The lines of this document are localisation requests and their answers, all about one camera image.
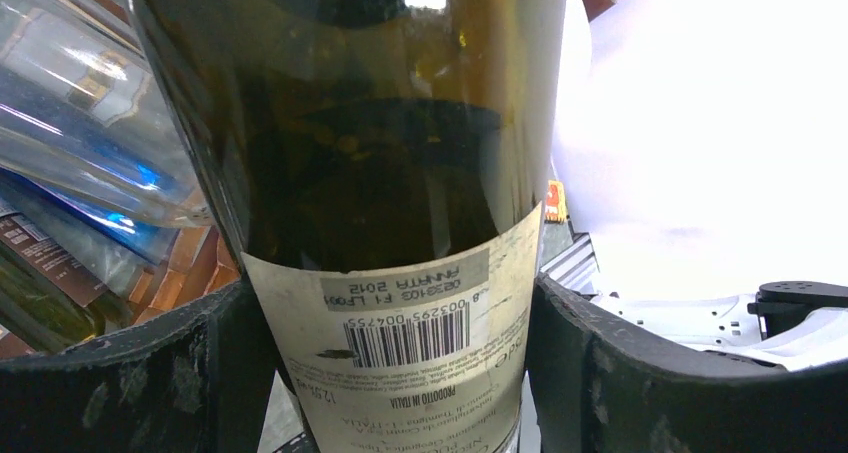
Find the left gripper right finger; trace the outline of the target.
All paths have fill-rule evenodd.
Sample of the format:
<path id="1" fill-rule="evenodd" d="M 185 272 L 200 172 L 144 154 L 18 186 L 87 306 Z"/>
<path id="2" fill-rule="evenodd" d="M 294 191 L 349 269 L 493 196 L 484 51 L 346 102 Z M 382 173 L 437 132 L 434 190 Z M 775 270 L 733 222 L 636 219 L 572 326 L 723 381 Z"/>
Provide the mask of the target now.
<path id="1" fill-rule="evenodd" d="M 526 367 L 545 452 L 843 452 L 847 364 L 696 350 L 548 276 Z"/>

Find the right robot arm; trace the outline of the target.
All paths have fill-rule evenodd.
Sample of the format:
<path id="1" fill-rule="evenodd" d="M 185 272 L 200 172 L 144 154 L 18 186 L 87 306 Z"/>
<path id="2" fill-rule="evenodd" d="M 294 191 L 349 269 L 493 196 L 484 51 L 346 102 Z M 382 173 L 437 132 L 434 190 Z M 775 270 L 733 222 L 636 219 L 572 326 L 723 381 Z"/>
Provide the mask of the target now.
<path id="1" fill-rule="evenodd" d="M 754 294 L 707 300 L 628 300 L 596 306 L 690 349 L 795 372 L 847 361 L 847 288 L 814 281 L 763 284 Z"/>

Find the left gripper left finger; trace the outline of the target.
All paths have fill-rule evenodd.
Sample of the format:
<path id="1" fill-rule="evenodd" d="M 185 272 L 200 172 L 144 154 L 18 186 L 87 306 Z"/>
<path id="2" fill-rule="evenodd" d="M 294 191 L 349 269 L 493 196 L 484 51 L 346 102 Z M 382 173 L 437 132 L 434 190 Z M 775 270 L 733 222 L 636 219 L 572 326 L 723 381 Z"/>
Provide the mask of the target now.
<path id="1" fill-rule="evenodd" d="M 5 452 L 253 452 L 279 355 L 231 283 L 59 354 L 1 364 Z"/>

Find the clear glass bottle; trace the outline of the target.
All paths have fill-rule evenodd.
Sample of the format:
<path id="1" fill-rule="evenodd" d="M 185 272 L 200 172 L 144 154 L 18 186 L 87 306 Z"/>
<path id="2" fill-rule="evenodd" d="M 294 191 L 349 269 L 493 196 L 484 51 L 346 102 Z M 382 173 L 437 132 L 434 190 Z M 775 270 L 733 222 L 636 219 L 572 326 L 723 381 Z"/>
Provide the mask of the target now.
<path id="1" fill-rule="evenodd" d="M 156 226 L 213 222 L 120 0 L 1 0 L 1 163 Z"/>

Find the green wine bottle white label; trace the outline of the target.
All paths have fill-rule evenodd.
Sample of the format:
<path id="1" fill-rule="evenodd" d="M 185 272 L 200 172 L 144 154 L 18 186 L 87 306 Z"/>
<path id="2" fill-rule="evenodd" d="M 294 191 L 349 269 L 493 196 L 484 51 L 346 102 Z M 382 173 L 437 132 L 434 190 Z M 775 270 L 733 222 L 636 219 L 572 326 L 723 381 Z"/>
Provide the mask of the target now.
<path id="1" fill-rule="evenodd" d="M 566 0 L 127 0 L 322 452 L 516 443 Z"/>

